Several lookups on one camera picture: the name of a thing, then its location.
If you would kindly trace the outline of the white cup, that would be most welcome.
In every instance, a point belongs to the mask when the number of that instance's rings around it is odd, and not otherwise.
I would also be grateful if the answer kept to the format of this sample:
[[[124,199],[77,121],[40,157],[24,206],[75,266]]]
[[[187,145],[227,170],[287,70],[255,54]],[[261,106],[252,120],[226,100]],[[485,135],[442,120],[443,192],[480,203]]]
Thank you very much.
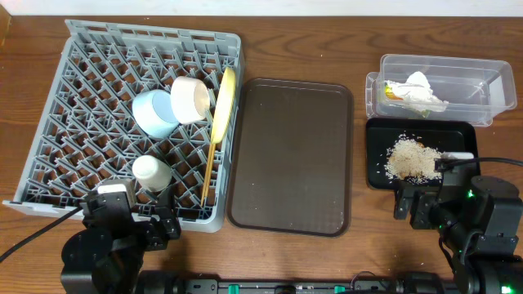
[[[151,155],[142,155],[132,164],[132,174],[138,183],[151,192],[160,192],[171,182],[171,168]]]

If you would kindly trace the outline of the light blue bowl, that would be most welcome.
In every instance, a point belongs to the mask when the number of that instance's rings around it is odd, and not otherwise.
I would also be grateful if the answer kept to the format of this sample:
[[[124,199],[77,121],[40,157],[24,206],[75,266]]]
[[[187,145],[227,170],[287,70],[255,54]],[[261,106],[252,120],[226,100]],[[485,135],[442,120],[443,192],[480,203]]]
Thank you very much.
[[[172,112],[171,96],[163,90],[138,94],[132,100],[132,115],[142,131],[156,138],[170,136],[180,124]]]

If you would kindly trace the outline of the white paper waste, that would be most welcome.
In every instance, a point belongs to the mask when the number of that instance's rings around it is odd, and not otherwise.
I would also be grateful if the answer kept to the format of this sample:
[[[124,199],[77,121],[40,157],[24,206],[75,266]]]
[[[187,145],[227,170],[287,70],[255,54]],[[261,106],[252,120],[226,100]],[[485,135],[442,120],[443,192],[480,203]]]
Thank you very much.
[[[405,82],[384,82],[384,94],[389,100],[399,101],[400,106],[427,118],[429,114],[444,112],[449,102],[439,99],[426,75],[420,71],[409,75]]]

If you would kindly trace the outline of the yellow round plate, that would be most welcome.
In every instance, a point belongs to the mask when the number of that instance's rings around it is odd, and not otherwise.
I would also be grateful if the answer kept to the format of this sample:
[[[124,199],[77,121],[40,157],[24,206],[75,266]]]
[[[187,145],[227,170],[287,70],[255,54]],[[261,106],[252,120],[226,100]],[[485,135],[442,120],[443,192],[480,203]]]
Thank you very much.
[[[235,98],[236,75],[232,68],[226,68],[222,76],[217,103],[212,119],[211,143],[220,143],[229,123],[230,114]]]

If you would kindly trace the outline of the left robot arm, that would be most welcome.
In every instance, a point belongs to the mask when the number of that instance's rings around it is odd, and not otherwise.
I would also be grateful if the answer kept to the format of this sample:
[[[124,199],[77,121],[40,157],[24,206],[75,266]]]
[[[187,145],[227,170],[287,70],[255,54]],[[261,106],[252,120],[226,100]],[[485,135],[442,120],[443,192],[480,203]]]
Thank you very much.
[[[154,207],[157,219],[136,221],[136,195],[127,182],[106,183],[81,203],[85,229],[64,245],[60,274],[68,293],[184,293],[175,274],[143,271],[146,252],[167,248],[181,236],[173,198],[163,191]]]

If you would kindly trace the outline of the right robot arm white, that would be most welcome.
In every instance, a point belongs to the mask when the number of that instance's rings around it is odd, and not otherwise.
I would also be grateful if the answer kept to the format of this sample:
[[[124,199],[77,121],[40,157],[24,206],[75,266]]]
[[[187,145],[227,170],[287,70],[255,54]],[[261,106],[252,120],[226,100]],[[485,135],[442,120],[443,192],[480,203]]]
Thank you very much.
[[[437,159],[439,186],[397,180],[394,217],[438,231],[461,293],[520,293],[522,258],[515,250],[522,200],[514,184],[481,175],[481,161]]]

